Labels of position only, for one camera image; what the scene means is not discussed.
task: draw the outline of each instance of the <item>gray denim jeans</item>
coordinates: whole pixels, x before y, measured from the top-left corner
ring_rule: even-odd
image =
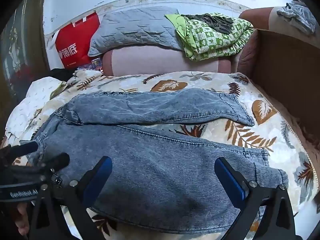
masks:
[[[79,180],[102,156],[109,156],[113,171],[92,207],[96,212],[167,233],[221,232],[239,210],[232,206],[214,173],[218,157],[225,157],[248,181],[264,187],[288,186],[287,174],[269,167],[264,149],[141,126],[217,118],[254,125],[233,94],[184,89],[79,95],[41,127],[35,137],[39,149],[28,159],[37,165],[39,160],[68,153],[70,164],[58,173],[67,185]]]

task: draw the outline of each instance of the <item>gray cloth on armrest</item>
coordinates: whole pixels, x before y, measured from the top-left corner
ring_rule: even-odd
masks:
[[[107,13],[91,38],[89,57],[124,45],[154,44],[183,50],[173,24],[165,14],[175,8],[157,6]]]

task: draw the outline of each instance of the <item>folded quilt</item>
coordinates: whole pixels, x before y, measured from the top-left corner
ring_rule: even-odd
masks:
[[[212,17],[227,17],[221,13],[210,13]],[[213,30],[200,20],[190,20],[180,14],[165,15],[172,22],[184,45],[186,56],[191,60],[237,54],[253,33],[253,25],[243,19],[233,20],[231,33],[223,34]]]

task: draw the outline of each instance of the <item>red bag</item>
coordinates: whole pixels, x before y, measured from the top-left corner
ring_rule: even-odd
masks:
[[[65,68],[72,69],[91,63],[94,57],[88,56],[90,39],[99,24],[99,17],[94,12],[86,20],[70,23],[59,30],[55,45]]]

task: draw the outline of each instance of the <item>crumpled gray clothing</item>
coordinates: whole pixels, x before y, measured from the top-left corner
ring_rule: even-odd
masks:
[[[232,29],[233,20],[231,18],[221,17],[221,16],[211,16],[208,13],[199,15],[184,15],[181,16],[187,17],[189,20],[199,20],[207,23],[207,25],[215,30],[216,32],[223,34],[230,34]]]
[[[309,8],[302,2],[287,3],[285,7],[277,10],[277,14],[284,16],[285,20],[303,33],[311,35],[315,32],[317,21]]]
[[[268,164],[264,149],[215,143],[146,123],[199,123],[228,118],[244,125],[254,120],[236,95],[203,89],[172,93],[96,92],[82,94],[52,114],[36,134],[32,165],[61,152],[70,155],[58,172],[63,185],[79,180],[100,158],[113,162],[111,176],[93,209],[114,220],[167,233],[226,230],[238,215],[214,173],[225,157],[247,180],[261,186],[288,186],[284,171]]]

